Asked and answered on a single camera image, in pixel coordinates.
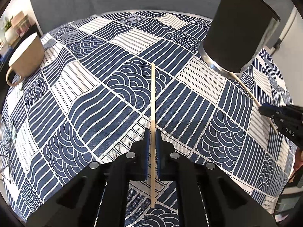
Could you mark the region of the person's right hand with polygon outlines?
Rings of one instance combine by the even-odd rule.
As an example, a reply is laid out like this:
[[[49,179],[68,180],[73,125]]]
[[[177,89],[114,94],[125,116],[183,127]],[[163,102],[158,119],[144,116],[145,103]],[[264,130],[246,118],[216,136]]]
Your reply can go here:
[[[297,170],[300,169],[300,167],[303,164],[303,151],[300,148],[296,149],[296,153],[295,153],[295,162],[294,162],[294,166],[293,166],[293,173],[295,173]]]

